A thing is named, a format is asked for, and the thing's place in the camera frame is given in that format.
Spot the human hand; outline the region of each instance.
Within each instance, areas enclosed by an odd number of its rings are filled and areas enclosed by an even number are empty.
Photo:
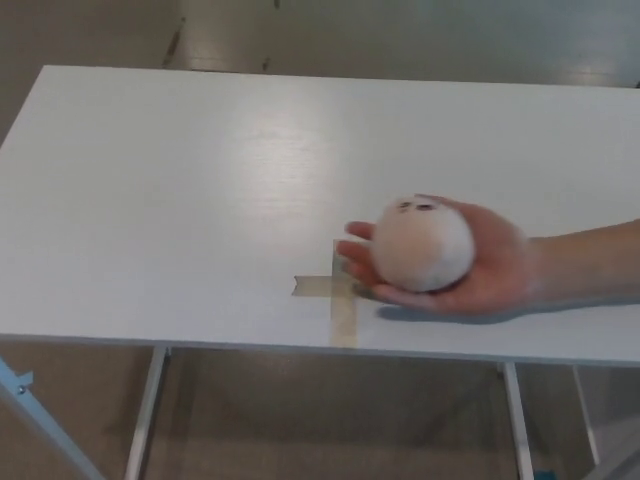
[[[468,274],[437,292],[410,293],[382,280],[375,271],[369,248],[343,240],[336,247],[346,258],[347,273],[371,289],[381,301],[438,313],[488,314],[527,305],[536,287],[536,244],[497,213],[469,203],[427,196],[457,209],[473,234],[476,257]],[[346,232],[371,240],[375,225],[352,222]]]

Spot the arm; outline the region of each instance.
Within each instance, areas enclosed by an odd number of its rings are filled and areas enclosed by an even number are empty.
[[[640,298],[640,220],[531,245],[536,304]]]

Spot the gray floor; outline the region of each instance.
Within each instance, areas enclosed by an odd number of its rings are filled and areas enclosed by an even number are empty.
[[[630,87],[639,23],[634,0],[7,0],[0,141],[43,64]],[[0,353],[35,371],[34,393],[121,478],[149,350]],[[580,478],[570,370],[520,371],[536,466]],[[492,365],[179,350],[163,391],[147,479],[516,478]],[[3,405],[0,425],[0,478],[73,478]]]

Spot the plush ball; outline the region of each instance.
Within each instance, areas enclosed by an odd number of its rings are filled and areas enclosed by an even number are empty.
[[[473,236],[454,208],[430,198],[400,198],[376,223],[371,255],[378,274],[410,292],[439,290],[461,279],[475,257]]]

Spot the tape cross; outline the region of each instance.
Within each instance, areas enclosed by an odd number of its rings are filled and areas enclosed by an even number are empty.
[[[296,276],[293,295],[323,297],[331,301],[331,346],[358,346],[358,317],[356,313],[357,282],[342,269],[342,258],[333,253],[331,276]]]

